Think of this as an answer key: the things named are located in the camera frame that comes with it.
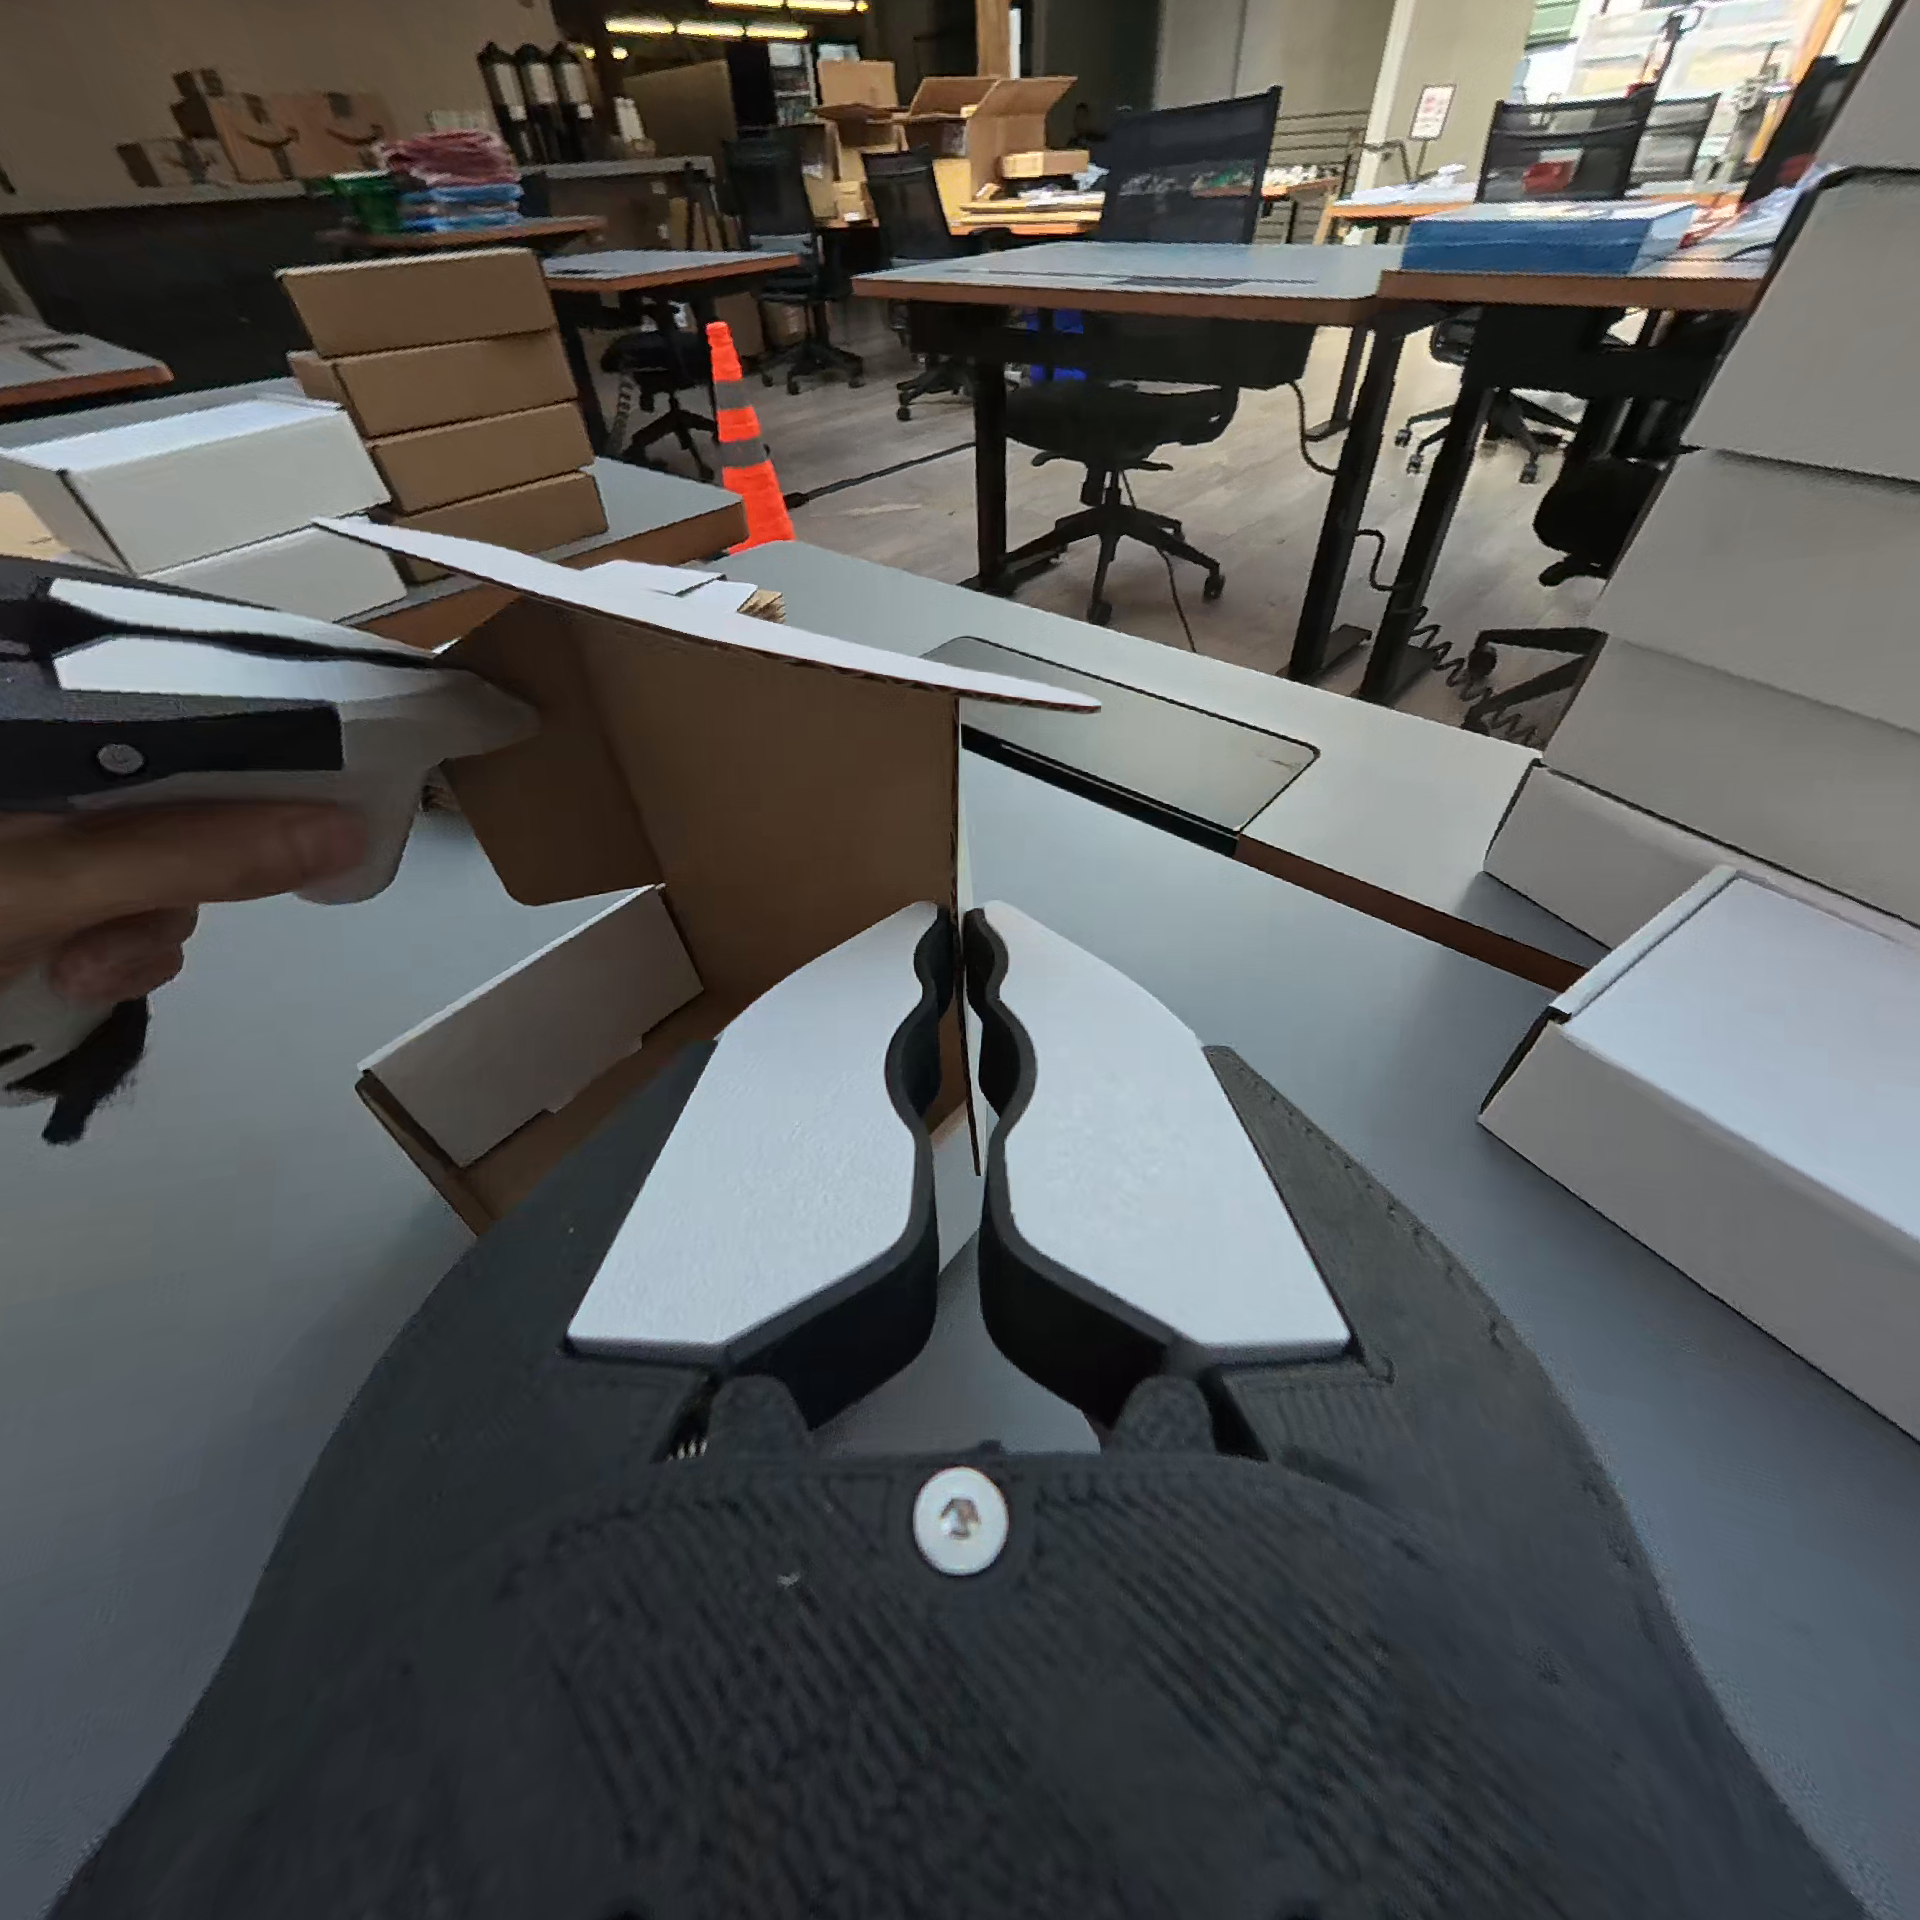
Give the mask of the brown cardboard box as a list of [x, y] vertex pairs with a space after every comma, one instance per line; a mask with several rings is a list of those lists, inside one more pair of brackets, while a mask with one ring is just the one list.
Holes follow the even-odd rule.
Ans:
[[586, 420], [571, 401], [372, 439], [365, 451], [401, 514], [513, 491], [595, 460]]
[[558, 327], [541, 257], [468, 249], [301, 266], [276, 274], [306, 341], [329, 360], [485, 344]]
[[336, 403], [368, 444], [576, 403], [553, 330], [349, 357], [301, 350], [285, 370], [303, 397]]
[[451, 501], [421, 514], [388, 507], [378, 517], [401, 533], [481, 540], [521, 554], [548, 554], [609, 536], [599, 487], [586, 470]]

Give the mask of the flat blue box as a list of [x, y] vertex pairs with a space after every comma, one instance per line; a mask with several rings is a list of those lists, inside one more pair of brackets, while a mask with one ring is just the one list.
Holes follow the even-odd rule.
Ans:
[[1692, 231], [1686, 200], [1516, 200], [1419, 214], [1403, 244], [1405, 274], [1592, 274], [1661, 266]]

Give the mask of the person's left hand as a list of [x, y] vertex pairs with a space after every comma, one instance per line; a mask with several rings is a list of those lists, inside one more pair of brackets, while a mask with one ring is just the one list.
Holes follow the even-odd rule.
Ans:
[[271, 901], [365, 856], [323, 803], [195, 803], [3, 819], [3, 984], [42, 974], [73, 1004], [163, 990], [209, 903]]

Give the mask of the pile of open cardboard boxes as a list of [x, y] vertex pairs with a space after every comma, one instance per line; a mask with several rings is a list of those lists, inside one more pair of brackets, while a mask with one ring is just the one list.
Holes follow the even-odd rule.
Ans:
[[878, 157], [922, 151], [952, 203], [972, 203], [989, 186], [1082, 174], [1086, 147], [1056, 149], [1049, 117], [1068, 97], [1072, 77], [928, 77], [909, 103], [896, 101], [886, 61], [829, 61], [818, 69], [818, 117], [835, 130], [835, 171], [865, 183]]

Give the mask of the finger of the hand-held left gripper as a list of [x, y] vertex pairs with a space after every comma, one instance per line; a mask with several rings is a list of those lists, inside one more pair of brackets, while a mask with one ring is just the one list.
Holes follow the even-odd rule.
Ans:
[[182, 700], [298, 700], [333, 710], [349, 747], [375, 733], [421, 747], [426, 761], [476, 759], [528, 740], [532, 707], [485, 680], [396, 653], [266, 649], [262, 639], [103, 639], [59, 656], [68, 696]]
[[99, 570], [3, 561], [3, 653], [41, 664], [105, 640], [215, 646], [262, 660], [355, 660], [396, 673], [435, 670], [426, 656], [316, 619], [245, 606], [151, 584], [122, 584]]

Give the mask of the white cardboard box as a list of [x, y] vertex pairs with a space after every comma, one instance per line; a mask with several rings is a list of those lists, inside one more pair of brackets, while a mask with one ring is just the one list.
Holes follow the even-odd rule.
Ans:
[[319, 527], [153, 570], [142, 580], [326, 623], [351, 623], [406, 593], [385, 549]]
[[349, 416], [303, 397], [13, 447], [3, 491], [68, 554], [135, 579], [391, 501]]
[[959, 913], [966, 707], [1098, 711], [756, 619], [728, 579], [319, 527], [505, 593], [429, 660], [536, 733], [446, 753], [443, 780], [513, 901], [615, 901], [361, 1067], [362, 1107], [473, 1236], [808, 961], [902, 907]]

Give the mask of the stack of coloured cloths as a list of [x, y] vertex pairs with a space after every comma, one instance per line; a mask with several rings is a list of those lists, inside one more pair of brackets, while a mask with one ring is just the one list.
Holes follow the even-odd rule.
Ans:
[[496, 133], [455, 130], [381, 141], [375, 157], [391, 186], [395, 231], [492, 231], [522, 217], [521, 166]]

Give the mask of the pile of printed shipping boxes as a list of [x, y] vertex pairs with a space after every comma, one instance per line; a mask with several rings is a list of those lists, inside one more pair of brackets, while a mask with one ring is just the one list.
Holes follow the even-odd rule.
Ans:
[[381, 169], [401, 124], [378, 93], [245, 93], [212, 67], [173, 74], [173, 133], [113, 147], [136, 189], [306, 183]]

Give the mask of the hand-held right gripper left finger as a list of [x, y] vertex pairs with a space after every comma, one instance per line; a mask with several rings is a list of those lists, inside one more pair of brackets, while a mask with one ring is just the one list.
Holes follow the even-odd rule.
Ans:
[[949, 913], [912, 903], [723, 1029], [571, 1316], [571, 1351], [776, 1381], [806, 1427], [922, 1351], [952, 964]]

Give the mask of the stack of white boxes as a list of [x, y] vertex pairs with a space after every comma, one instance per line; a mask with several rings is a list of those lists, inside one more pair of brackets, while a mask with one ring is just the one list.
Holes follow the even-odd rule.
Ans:
[[1621, 947], [1718, 866], [1916, 923], [1916, 7], [1816, 151], [1482, 874]]

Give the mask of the orange traffic cone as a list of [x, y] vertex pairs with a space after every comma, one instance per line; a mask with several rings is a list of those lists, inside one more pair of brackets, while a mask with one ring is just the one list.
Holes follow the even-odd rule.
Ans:
[[791, 544], [795, 520], [776, 470], [763, 441], [753, 403], [746, 391], [746, 376], [735, 350], [732, 327], [705, 324], [712, 401], [718, 451], [723, 457], [723, 487], [739, 501], [746, 514], [746, 540], [735, 553], [769, 544]]

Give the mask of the closed white cardboard box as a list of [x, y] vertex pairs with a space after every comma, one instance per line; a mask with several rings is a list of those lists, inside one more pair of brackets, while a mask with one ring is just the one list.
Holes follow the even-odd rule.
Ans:
[[142, 580], [326, 623], [351, 623], [406, 593], [385, 549], [319, 527], [153, 570]]
[[303, 397], [13, 447], [3, 491], [68, 554], [135, 579], [391, 501], [349, 416]]

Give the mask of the small closed white box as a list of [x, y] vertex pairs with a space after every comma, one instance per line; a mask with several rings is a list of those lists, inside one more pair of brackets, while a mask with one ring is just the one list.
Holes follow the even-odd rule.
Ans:
[[1549, 1004], [1478, 1123], [1916, 1436], [1916, 939], [1715, 869]]

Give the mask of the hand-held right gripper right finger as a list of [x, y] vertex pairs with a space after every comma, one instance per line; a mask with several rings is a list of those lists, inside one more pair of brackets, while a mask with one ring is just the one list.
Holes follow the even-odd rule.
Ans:
[[1095, 1430], [1148, 1381], [1355, 1356], [1355, 1333], [1201, 1037], [1022, 910], [963, 921], [995, 1116], [978, 1233], [996, 1351]]

